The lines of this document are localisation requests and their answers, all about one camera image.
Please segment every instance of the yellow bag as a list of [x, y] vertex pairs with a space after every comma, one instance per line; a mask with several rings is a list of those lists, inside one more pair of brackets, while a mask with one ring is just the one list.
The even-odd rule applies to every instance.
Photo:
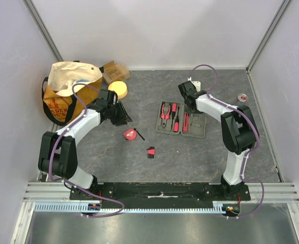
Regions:
[[[43, 110], [47, 117], [59, 126], [75, 119], [84, 109], [73, 95], [72, 86], [84, 83], [100, 90], [102, 72], [91, 64], [80, 62], [58, 62], [51, 67], [49, 77], [42, 83]], [[77, 85], [74, 91], [85, 104], [93, 102], [98, 93], [84, 85]]]

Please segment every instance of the toolbox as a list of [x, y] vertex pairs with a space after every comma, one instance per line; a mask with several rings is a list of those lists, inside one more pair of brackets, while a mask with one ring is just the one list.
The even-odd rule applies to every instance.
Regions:
[[[174, 104], [176, 104], [174, 106], [175, 116], [172, 119]], [[156, 131], [171, 135], [181, 133], [183, 136], [203, 138], [205, 137], [207, 123], [208, 115], [205, 113], [191, 113], [184, 103], [162, 101], [156, 121]]]

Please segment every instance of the wall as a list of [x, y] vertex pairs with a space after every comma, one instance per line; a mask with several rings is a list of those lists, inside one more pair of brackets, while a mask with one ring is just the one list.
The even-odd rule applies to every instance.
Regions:
[[299, 194], [299, 0], [289, 6], [252, 77], [281, 172]]
[[37, 177], [41, 82], [54, 58], [20, 0], [0, 0], [0, 244], [8, 244], [29, 180]]
[[64, 60], [245, 67], [282, 0], [34, 0]]

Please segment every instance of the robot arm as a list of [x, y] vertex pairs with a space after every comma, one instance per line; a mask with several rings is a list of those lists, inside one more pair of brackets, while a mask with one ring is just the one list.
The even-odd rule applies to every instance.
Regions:
[[254, 147], [256, 138], [247, 121], [230, 107], [243, 112], [256, 128], [250, 108], [232, 105], [225, 107], [221, 105], [225, 104], [224, 102], [213, 98], [212, 95], [208, 96], [206, 91], [197, 92], [191, 81], [184, 82], [178, 87], [189, 109], [193, 112], [207, 113], [221, 123], [223, 142], [228, 149], [226, 170], [222, 175], [221, 183], [228, 192], [231, 192], [232, 188], [240, 187], [243, 184], [240, 173], [244, 156]]
[[91, 129], [104, 120], [109, 119], [116, 126], [126, 125], [132, 121], [123, 104], [116, 101], [116, 98], [115, 92], [102, 89], [95, 103], [87, 105], [86, 113], [83, 110], [77, 118], [56, 132], [46, 132], [41, 141], [39, 169], [48, 173], [54, 143], [59, 135], [66, 131], [56, 148], [60, 151], [54, 154], [52, 173], [84, 189], [96, 187], [96, 177], [78, 167], [76, 146]]

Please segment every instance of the yellow round lid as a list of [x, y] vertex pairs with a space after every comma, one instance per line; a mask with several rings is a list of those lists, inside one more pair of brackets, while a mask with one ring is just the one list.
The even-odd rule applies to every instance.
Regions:
[[127, 86], [123, 81], [115, 81], [109, 85], [109, 90], [114, 91], [118, 95], [118, 99], [124, 98], [127, 93]]

